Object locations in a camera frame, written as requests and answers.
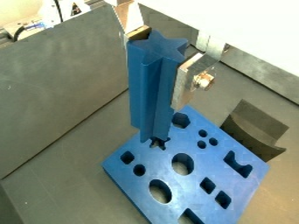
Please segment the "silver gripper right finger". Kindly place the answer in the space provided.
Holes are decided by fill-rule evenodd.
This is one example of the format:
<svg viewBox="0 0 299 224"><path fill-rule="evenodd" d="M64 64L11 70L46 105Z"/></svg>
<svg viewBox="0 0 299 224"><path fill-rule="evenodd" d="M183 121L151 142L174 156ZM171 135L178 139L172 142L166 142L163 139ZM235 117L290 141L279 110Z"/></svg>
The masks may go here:
<svg viewBox="0 0 299 224"><path fill-rule="evenodd" d="M223 40L199 31L195 41L198 52L178 67L171 104L175 110L180 110L191 101L198 88L203 90L211 88L215 76L208 73L208 70L220 61L226 45Z"/></svg>

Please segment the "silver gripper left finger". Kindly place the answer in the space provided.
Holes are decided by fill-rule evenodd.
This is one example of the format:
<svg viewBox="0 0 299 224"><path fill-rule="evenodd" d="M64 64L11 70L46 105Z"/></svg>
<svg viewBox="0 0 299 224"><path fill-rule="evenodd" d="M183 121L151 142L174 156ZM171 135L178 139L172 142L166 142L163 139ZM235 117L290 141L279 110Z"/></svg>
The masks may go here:
<svg viewBox="0 0 299 224"><path fill-rule="evenodd" d="M138 1L116 0L114 11L122 26L124 46L127 46L128 41L148 39L152 28L144 23Z"/></svg>

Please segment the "white robot base equipment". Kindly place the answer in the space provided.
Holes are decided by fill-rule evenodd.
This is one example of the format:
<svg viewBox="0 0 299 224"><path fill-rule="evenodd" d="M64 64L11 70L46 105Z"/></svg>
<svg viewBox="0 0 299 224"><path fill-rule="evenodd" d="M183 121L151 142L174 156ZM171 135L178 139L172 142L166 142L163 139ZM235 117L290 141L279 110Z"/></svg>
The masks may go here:
<svg viewBox="0 0 299 224"><path fill-rule="evenodd" d="M104 0L0 0L0 45L90 12Z"/></svg>

